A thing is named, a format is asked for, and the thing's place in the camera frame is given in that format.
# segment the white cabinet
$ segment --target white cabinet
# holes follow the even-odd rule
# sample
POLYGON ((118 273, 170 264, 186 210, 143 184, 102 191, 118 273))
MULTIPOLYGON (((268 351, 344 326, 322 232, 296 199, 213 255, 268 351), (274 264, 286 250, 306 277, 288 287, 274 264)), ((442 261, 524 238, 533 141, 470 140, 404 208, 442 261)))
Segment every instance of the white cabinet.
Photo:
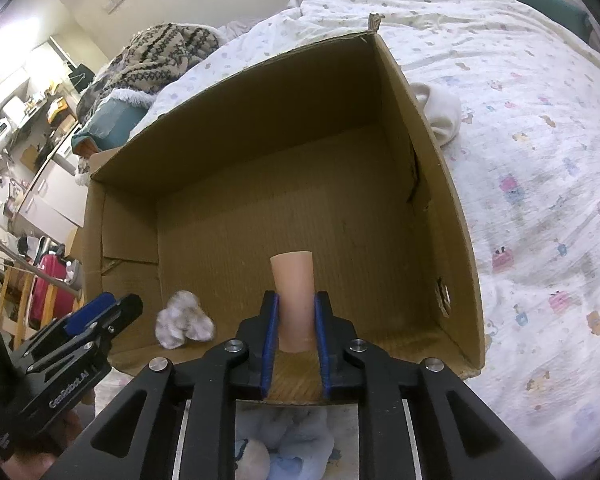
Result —
POLYGON ((86 186, 79 186, 72 174, 49 160, 30 194, 37 195, 62 216, 83 227, 88 190, 86 186))
POLYGON ((65 243, 75 224, 51 207, 42 197, 30 192, 20 206, 24 219, 60 243, 65 243))

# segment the red suitcase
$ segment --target red suitcase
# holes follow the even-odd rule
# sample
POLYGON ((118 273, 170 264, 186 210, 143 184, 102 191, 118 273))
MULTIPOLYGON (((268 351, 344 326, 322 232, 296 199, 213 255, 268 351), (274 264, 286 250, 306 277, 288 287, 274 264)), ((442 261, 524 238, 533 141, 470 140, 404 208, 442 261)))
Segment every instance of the red suitcase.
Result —
MULTIPOLYGON (((45 274, 58 280, 64 280, 66 277, 66 267, 55 254, 45 254, 42 256, 38 268, 45 274)), ((29 319, 37 321, 42 320, 42 311, 45 307, 46 290, 49 284, 41 278, 36 278, 33 284, 33 294, 31 298, 31 310, 29 319)), ((58 289, 56 304, 54 305, 54 317, 62 317, 70 313, 74 308, 74 297, 65 290, 58 289)))

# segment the bright light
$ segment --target bright light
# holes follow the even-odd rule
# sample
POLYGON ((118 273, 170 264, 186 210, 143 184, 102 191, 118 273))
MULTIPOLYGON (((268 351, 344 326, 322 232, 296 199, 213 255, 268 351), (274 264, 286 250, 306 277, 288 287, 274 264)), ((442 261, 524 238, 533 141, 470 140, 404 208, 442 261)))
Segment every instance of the bright light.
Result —
POLYGON ((0 73, 11 73, 23 65, 35 44, 39 26, 36 18, 29 18, 0 28, 0 73))

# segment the white floral sheet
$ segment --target white floral sheet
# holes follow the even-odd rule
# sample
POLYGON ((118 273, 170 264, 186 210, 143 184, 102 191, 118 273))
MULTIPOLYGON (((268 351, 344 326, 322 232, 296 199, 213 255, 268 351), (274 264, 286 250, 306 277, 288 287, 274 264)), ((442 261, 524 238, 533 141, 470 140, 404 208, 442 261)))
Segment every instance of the white floral sheet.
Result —
POLYGON ((167 86, 135 129, 268 57, 366 28, 464 108, 444 148, 480 275, 468 383, 557 476, 600 453, 600 56, 513 0, 291 0, 167 86))

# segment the fuzzy blanket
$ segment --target fuzzy blanket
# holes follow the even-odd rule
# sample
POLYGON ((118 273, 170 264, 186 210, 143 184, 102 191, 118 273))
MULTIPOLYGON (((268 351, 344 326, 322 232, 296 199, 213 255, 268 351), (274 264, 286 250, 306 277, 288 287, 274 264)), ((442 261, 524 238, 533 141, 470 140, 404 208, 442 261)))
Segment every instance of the fuzzy blanket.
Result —
POLYGON ((163 23, 138 32, 84 91, 78 120, 86 124, 106 98, 150 108, 160 90, 223 43, 222 34, 205 25, 163 23))

